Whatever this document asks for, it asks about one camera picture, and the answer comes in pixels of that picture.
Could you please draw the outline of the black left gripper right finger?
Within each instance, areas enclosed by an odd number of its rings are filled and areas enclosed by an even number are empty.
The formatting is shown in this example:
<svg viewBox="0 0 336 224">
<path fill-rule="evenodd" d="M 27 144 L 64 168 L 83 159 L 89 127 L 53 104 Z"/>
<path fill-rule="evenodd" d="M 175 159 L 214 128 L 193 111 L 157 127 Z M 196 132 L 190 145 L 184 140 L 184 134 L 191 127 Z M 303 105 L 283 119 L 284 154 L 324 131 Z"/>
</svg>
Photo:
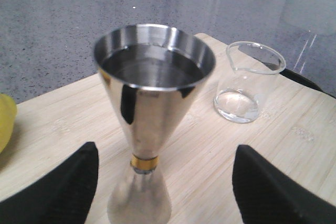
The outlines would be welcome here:
<svg viewBox="0 0 336 224">
<path fill-rule="evenodd" d="M 243 223 L 335 223 L 335 206 L 303 188 L 249 145 L 237 147 L 232 185 Z"/>
</svg>

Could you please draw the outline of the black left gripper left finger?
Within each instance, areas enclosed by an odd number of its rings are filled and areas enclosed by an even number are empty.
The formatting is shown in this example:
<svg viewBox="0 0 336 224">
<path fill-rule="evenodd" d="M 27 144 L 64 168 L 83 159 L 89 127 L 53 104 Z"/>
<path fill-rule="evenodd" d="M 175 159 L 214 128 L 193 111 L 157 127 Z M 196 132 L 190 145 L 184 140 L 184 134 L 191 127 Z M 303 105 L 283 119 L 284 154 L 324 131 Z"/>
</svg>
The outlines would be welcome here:
<svg viewBox="0 0 336 224">
<path fill-rule="evenodd" d="M 86 142 L 51 172 L 1 202 L 1 223 L 85 223 L 98 183 L 99 154 Z"/>
</svg>

